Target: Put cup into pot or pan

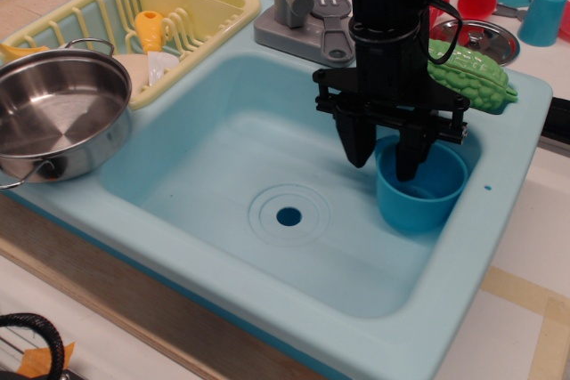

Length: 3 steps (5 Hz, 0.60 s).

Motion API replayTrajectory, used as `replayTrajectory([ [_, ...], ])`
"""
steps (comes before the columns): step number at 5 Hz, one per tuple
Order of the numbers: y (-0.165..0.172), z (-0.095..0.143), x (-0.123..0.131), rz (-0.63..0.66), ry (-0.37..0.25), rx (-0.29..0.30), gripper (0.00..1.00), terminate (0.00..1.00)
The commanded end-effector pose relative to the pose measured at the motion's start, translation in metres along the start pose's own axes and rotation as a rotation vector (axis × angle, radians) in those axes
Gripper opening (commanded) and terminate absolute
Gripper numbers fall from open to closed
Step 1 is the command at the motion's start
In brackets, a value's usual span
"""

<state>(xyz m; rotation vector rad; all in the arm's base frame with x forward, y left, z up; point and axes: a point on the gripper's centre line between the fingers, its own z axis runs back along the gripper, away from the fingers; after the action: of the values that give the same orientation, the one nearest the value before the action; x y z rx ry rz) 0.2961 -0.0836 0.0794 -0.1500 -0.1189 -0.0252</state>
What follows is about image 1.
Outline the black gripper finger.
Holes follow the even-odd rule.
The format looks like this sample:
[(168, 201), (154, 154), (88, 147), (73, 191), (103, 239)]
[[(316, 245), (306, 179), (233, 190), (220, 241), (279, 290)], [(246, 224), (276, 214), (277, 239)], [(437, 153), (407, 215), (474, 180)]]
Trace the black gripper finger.
[(346, 158), (356, 168), (362, 168), (374, 151), (376, 126), (362, 115), (340, 110), (334, 113), (334, 118)]
[(427, 160), (431, 146), (436, 141), (436, 135), (427, 128), (406, 128), (400, 131), (399, 142), (396, 144), (396, 178), (400, 182), (413, 180), (419, 170), (419, 165)]

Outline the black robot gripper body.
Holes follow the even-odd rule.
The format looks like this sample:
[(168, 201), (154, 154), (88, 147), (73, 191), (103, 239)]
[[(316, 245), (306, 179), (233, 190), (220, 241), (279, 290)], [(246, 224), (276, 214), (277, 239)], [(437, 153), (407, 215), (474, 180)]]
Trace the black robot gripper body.
[[(362, 115), (375, 126), (427, 128), (436, 140), (461, 144), (467, 134), (466, 98), (434, 82), (428, 62), (445, 63), (428, 53), (429, 6), (439, 0), (352, 0), (349, 34), (356, 64), (350, 69), (322, 69), (317, 109), (334, 117), (337, 110)], [(448, 12), (458, 12), (449, 4)]]

